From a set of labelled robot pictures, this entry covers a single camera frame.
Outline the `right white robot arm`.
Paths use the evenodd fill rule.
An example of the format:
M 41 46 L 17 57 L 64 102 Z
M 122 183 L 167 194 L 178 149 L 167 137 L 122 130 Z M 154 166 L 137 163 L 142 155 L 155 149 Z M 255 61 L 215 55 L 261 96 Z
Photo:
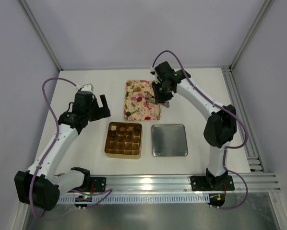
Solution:
M 227 188 L 233 191 L 231 176 L 223 166 L 223 157 L 237 132 L 235 107 L 223 104 L 217 107 L 216 101 L 192 80 L 188 72 L 182 69 L 175 71 L 166 61 L 152 67 L 150 73 L 155 76 L 152 84 L 155 104 L 168 107 L 169 101 L 177 93 L 187 99 L 206 120 L 203 136 L 210 146 L 209 164 L 205 175 L 190 177 L 191 189 L 220 191 Z

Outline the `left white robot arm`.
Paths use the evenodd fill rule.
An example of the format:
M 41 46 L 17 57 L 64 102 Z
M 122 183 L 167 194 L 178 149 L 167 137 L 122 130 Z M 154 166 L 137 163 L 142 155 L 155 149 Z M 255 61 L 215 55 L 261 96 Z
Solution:
M 102 106 L 92 92 L 78 91 L 69 109 L 58 119 L 57 130 L 46 149 L 26 172 L 18 171 L 14 182 L 21 203 L 51 211 L 61 195 L 75 189 L 90 190 L 90 171 L 72 167 L 62 176 L 56 170 L 70 145 L 78 138 L 89 122 L 110 117 L 105 95 L 100 96 Z

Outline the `metal tongs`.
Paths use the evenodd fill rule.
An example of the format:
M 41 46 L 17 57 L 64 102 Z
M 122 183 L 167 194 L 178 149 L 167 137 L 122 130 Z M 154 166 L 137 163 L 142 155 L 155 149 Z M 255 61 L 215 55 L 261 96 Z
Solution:
M 165 108 L 169 108 L 170 107 L 169 101 L 165 101 L 165 102 L 160 102 L 159 103 L 159 102 L 156 101 L 155 97 L 153 95 L 149 94 L 149 93 L 145 96 L 145 100 L 147 102 L 149 102 L 149 103 L 153 103 L 155 105 L 163 106 Z

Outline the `silver tin lid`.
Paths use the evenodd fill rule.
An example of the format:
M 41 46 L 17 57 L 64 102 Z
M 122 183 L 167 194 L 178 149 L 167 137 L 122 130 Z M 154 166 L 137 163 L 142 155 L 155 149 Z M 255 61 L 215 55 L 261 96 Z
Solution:
M 154 157 L 186 157 L 188 155 L 186 131 L 182 124 L 153 125 L 151 139 Z

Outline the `white chocolate piece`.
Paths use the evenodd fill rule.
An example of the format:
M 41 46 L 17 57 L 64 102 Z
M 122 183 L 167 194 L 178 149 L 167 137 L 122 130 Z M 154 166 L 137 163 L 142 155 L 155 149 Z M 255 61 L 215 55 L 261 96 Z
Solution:
M 116 129 L 117 129 L 116 126 L 111 126 L 111 129 L 110 129 L 110 130 L 115 131 Z

